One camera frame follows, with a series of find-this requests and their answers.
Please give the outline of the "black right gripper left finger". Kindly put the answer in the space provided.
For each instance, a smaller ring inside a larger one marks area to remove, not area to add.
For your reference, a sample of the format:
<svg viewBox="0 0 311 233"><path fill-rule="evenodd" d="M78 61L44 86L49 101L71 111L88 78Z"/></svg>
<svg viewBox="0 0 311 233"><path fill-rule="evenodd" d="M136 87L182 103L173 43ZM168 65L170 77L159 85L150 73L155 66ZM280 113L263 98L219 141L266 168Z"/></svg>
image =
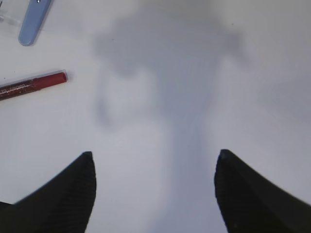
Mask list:
<svg viewBox="0 0 311 233"><path fill-rule="evenodd" d="M2 233L84 233L96 198L92 152L14 204L1 202Z"/></svg>

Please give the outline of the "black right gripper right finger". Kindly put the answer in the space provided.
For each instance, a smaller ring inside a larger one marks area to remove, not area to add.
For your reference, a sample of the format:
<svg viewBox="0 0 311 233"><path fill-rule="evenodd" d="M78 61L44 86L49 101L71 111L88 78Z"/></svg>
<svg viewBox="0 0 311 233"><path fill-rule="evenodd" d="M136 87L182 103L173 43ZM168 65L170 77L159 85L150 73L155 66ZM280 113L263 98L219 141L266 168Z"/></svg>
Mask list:
<svg viewBox="0 0 311 233"><path fill-rule="evenodd" d="M220 151L215 197L229 233L309 233L311 207L227 149Z"/></svg>

